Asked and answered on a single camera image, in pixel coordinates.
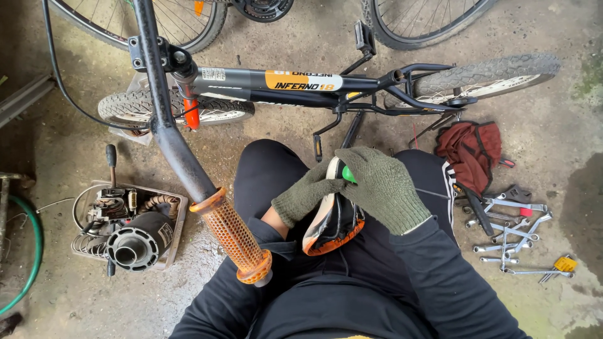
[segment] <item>work glove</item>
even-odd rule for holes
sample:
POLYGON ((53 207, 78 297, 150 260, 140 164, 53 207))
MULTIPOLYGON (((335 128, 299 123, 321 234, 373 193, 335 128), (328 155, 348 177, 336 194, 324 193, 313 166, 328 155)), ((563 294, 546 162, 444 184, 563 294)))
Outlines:
POLYGON ((393 235, 403 235, 424 223, 431 213, 415 192, 404 164, 372 148, 336 150, 357 184, 340 193, 379 220, 393 235))
POLYGON ((272 200, 272 207, 289 229, 310 213, 322 198, 341 190, 344 179, 325 179, 329 161, 310 169, 298 182, 272 200))

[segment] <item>black pants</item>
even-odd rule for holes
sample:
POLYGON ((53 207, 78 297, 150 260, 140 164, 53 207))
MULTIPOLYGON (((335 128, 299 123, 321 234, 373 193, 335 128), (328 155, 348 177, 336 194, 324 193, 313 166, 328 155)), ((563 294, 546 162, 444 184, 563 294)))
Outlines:
MULTIPOLYGON (((456 242, 452 232, 453 171, 448 163, 420 150, 401 151, 394 157, 405 164, 421 201, 438 217, 440 228, 456 242)), ((270 208, 270 201, 308 170, 302 160, 280 142, 262 139, 250 143, 243 150, 236 170, 236 211, 244 221, 262 218, 270 208)), ((364 228, 350 242, 325 255, 308 256, 301 251, 301 239, 314 215, 312 212, 306 216, 287 236, 287 241, 298 242, 300 250, 286 265, 280 285, 289 288, 321 274, 345 274, 418 305, 405 264, 392 251, 390 231, 385 226, 367 215, 364 228)))

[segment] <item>garden hose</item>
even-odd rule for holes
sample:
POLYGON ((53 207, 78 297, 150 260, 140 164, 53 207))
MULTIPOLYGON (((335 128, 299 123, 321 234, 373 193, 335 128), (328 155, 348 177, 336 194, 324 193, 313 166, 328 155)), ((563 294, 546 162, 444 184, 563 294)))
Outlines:
POLYGON ((30 287, 33 285, 34 280, 36 280, 37 273, 40 270, 40 264, 42 263, 42 250, 44 249, 42 224, 38 219, 38 214, 36 213, 35 209, 32 208, 25 200, 15 197, 14 195, 9 195, 8 199, 17 203, 25 211, 31 220, 31 224, 34 226, 34 233, 36 236, 36 256, 34 258, 34 265, 31 268, 30 277, 27 279, 25 286, 23 286, 21 292, 13 299, 13 301, 0 309, 0 315, 15 306, 27 294, 27 291, 29 291, 30 287))

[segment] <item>concrete floor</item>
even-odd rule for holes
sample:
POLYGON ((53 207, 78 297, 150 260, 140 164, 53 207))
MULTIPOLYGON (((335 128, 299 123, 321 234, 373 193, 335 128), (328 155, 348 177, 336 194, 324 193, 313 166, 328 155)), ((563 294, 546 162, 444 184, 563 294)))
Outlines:
MULTIPOLYGON (((39 1, 0 5, 0 98, 48 71, 39 1)), ((360 16, 358 1, 297 1, 281 21, 262 25, 229 11, 218 40, 195 59, 203 66, 293 69, 337 73, 359 57, 352 25, 360 16), (241 56, 242 65, 236 63, 241 56)), ((518 268, 548 268, 573 253, 579 266, 574 279, 538 285, 540 276, 500 274, 496 264, 481 264, 471 252, 487 238, 466 229, 466 216, 455 216, 455 234, 465 258, 498 292, 534 338, 602 338, 603 322, 603 7, 598 0, 500 1, 472 26, 447 42, 413 52, 378 46, 366 64, 369 76, 414 62, 452 63, 530 51, 551 51, 563 60, 553 80, 527 90, 490 98, 471 106, 465 119, 495 120, 504 154, 518 165, 496 168, 493 190, 513 183, 530 189, 534 201, 546 203, 555 218, 540 228, 542 240, 521 252, 518 268)), ((53 29, 63 78, 74 100, 88 112, 97 102, 127 88, 133 75, 128 53, 92 39, 53 15, 53 29)), ((193 152, 217 185, 232 188, 238 156, 249 142, 271 138, 290 146, 313 163, 311 132, 333 117, 318 109, 260 106, 253 119, 205 127, 185 134, 193 152)), ((118 145, 118 181, 185 194, 154 144, 149 147, 111 135, 77 113, 54 90, 0 130, 0 171, 35 174, 37 185, 26 192, 37 206, 73 197, 93 179, 108 179, 104 147, 118 145)), ((346 122, 323 137, 332 154, 346 122)), ((387 151, 405 149, 412 124, 432 118, 370 115, 356 144, 387 151)), ((419 146, 431 150, 431 133, 419 146)), ((25 320, 14 338, 163 338, 223 259, 223 252, 195 215, 189 215, 174 265, 169 270, 105 276, 105 264, 71 254, 77 234, 70 203, 42 212, 44 262, 29 294, 12 311, 25 320)), ((3 260, 0 305, 18 293, 33 260, 33 233, 9 229, 11 249, 3 260)))

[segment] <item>frame sticker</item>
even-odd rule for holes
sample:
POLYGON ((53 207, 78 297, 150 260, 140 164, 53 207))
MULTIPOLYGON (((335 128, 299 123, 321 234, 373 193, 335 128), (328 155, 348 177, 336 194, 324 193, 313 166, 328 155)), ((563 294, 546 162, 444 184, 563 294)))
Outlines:
POLYGON ((201 67, 201 78, 203 80, 226 80, 226 71, 224 68, 201 67))
POLYGON ((270 89, 334 92, 343 84, 343 79, 336 74, 266 71, 265 78, 270 89))

